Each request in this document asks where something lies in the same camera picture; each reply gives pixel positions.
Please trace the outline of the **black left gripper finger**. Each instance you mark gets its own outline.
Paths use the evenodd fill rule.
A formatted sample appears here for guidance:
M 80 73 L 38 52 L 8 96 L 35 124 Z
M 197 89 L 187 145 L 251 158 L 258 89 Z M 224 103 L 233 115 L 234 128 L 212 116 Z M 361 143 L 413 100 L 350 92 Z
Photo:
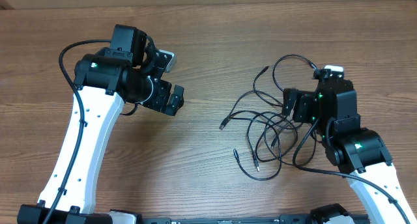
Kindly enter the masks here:
M 184 104 L 184 88 L 180 85 L 175 85 L 173 93 L 169 99 L 169 107 L 173 109 L 180 109 Z
M 175 116 L 179 110 L 177 105 L 166 105 L 163 113 L 169 116 Z

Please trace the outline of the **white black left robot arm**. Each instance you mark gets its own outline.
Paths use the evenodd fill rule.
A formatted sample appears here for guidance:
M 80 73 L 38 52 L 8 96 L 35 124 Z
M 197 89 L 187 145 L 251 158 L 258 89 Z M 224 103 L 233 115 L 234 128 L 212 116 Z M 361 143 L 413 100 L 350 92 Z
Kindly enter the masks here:
M 55 168 L 36 204 L 24 204 L 18 223 L 142 223 L 135 212 L 97 213 L 98 175 L 112 129 L 125 104 L 173 116 L 184 88 L 162 79 L 176 61 L 136 27 L 116 25 L 96 53 L 84 55 L 67 82 L 74 93 L 70 122 Z

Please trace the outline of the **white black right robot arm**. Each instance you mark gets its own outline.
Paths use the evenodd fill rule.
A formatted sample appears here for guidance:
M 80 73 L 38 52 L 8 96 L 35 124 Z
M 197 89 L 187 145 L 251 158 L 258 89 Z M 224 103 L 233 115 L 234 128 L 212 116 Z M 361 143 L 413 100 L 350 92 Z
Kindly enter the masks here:
M 312 173 L 340 176 L 363 204 L 372 223 L 415 223 L 402 192 L 393 158 L 382 137 L 361 126 L 356 91 L 342 75 L 321 77 L 313 92 L 285 89 L 284 115 L 310 123 L 322 137 L 326 157 L 337 171 Z

